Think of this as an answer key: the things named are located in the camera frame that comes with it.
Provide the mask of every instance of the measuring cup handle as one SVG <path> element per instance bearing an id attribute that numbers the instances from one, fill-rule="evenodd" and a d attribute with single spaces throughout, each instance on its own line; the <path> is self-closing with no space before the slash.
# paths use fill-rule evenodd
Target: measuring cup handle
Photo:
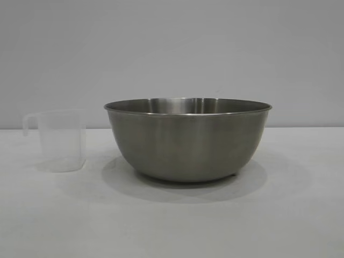
<path id="1" fill-rule="evenodd" d="M 30 118 L 33 118 L 33 117 L 36 117 L 36 116 L 37 116 L 36 113 L 27 114 L 27 115 L 24 116 L 24 118 L 23 118 L 23 135 L 24 136 L 28 135 L 28 131 L 29 131 L 28 120 Z"/>

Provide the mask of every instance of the mixing bowl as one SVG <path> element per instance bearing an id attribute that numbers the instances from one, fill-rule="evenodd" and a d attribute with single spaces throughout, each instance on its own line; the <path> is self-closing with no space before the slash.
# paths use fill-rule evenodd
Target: mixing bowl
<path id="1" fill-rule="evenodd" d="M 254 154 L 271 106 L 219 98 L 151 98 L 105 105 L 119 150 L 138 172 L 202 182 L 230 176 Z"/>

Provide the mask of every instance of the translucent measuring cup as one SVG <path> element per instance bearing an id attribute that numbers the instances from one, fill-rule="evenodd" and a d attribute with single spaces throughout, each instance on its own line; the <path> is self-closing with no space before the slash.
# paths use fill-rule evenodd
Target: translucent measuring cup
<path id="1" fill-rule="evenodd" d="M 53 172 L 81 169 L 85 163 L 85 124 L 83 110 L 54 110 L 27 114 L 23 119 L 24 136 L 28 120 L 36 117 L 45 167 Z"/>

